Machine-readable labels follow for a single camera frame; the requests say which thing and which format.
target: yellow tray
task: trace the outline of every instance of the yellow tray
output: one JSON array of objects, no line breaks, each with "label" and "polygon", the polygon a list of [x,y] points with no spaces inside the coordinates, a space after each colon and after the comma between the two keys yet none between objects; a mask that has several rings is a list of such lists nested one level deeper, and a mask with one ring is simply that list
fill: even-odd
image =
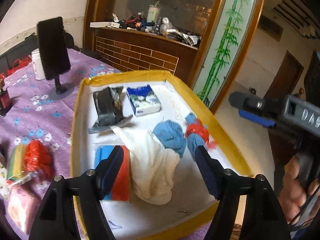
[{"label": "yellow tray", "polygon": [[[220,160],[224,168],[232,168],[238,174],[251,175],[251,170],[230,137],[215,120],[210,110],[179,78],[168,71],[131,71],[84,79],[81,82],[74,109],[72,124],[71,177],[94,168],[92,143],[114,139],[112,135],[88,135],[87,128],[97,118],[92,92],[107,85],[124,87],[150,84],[162,103],[158,114],[134,117],[132,122],[143,129],[153,130],[157,122],[167,119],[179,122],[185,130],[184,117],[190,112],[206,125],[219,148],[210,153]],[[132,113],[129,101],[123,97],[124,115]],[[192,233],[212,220],[218,202],[209,195],[201,174],[188,150],[178,164],[174,175],[172,199],[158,206],[140,200],[134,193],[128,202],[101,202],[108,221],[122,228],[112,230],[116,239],[177,239]],[[76,212],[85,234],[79,199],[75,197]]]}]

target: blue packaging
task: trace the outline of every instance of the blue packaging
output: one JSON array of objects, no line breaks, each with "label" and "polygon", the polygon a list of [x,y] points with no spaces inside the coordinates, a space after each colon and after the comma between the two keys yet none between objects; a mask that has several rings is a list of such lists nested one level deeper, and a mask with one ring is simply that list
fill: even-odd
[{"label": "blue packaging", "polygon": [[127,88],[127,96],[135,116],[152,114],[160,111],[160,100],[150,85]]}]

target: brick pattern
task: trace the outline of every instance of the brick pattern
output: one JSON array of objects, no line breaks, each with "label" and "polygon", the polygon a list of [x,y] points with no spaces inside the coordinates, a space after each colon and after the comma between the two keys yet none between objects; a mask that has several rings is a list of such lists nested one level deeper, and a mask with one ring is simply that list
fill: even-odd
[{"label": "brick pattern", "polygon": [[169,70],[175,73],[179,58],[159,51],[97,37],[96,51],[105,63],[122,71]]}]

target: metal screw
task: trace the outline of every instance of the metal screw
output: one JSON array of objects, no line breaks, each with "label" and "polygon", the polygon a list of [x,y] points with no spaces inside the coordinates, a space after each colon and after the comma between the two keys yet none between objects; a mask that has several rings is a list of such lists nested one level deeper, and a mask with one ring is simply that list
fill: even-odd
[{"label": "metal screw", "polygon": [[256,178],[257,178],[258,180],[261,180],[261,181],[264,181],[264,180],[266,179],[266,177],[263,176],[262,174],[258,174],[258,175],[256,176]]},{"label": "metal screw", "polygon": [[224,170],[224,174],[230,176],[230,175],[232,175],[232,170],[231,169],[225,169]]},{"label": "metal screw", "polygon": [[60,181],[62,179],[62,176],[61,175],[57,175],[54,177],[54,180],[55,181]]},{"label": "metal screw", "polygon": [[262,107],[262,102],[259,101],[259,102],[257,103],[257,108],[261,108],[261,107]]},{"label": "metal screw", "polygon": [[95,170],[88,170],[86,174],[88,176],[92,176],[94,173],[95,173]]}]

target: purple bedsheet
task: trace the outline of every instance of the purple bedsheet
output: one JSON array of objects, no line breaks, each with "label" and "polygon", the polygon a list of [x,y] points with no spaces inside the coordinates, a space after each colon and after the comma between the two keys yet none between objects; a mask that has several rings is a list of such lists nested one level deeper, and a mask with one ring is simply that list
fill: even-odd
[{"label": "purple bedsheet", "polygon": [[[68,50],[71,70],[60,75],[61,84],[71,82],[75,89],[65,99],[52,101],[48,99],[48,91],[54,87],[54,81],[35,79],[31,65],[18,70],[5,79],[6,88],[13,101],[12,109],[5,117],[0,117],[0,144],[7,149],[7,158],[19,143],[28,144],[33,139],[40,140],[52,153],[55,174],[70,177],[70,135],[73,119],[73,108],[80,82],[83,78],[101,74],[118,73],[119,70],[88,57],[73,49]],[[43,198],[49,182],[42,184],[28,183],[31,191]],[[7,201],[0,195],[0,202]],[[22,240],[28,235],[23,233],[6,214],[13,230]],[[183,240],[203,239],[209,224],[200,228]]]}]

